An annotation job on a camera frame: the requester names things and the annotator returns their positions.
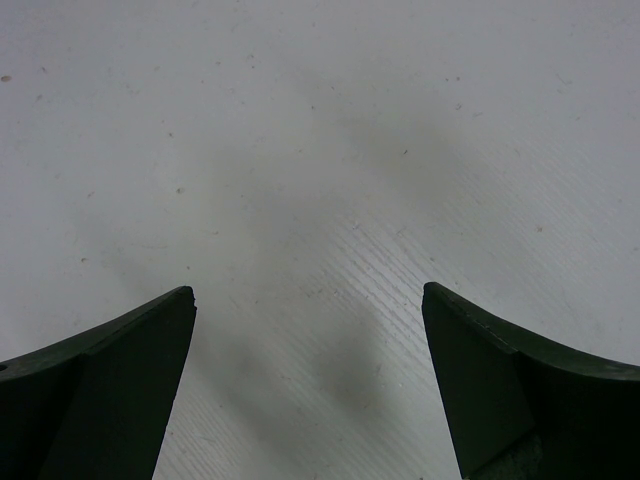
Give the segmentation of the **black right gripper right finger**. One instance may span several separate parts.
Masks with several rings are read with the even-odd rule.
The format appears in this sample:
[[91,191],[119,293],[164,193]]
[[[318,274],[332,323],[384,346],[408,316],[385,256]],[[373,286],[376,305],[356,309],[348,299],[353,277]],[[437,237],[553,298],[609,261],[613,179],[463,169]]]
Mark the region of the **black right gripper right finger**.
[[509,323],[436,283],[422,315],[464,479],[636,479],[639,369]]

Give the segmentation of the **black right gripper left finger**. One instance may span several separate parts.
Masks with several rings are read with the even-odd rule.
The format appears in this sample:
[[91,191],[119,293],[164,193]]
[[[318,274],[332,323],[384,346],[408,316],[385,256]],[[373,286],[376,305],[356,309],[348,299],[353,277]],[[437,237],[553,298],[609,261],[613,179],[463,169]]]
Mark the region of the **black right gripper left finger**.
[[181,286],[2,361],[2,478],[152,478],[195,318]]

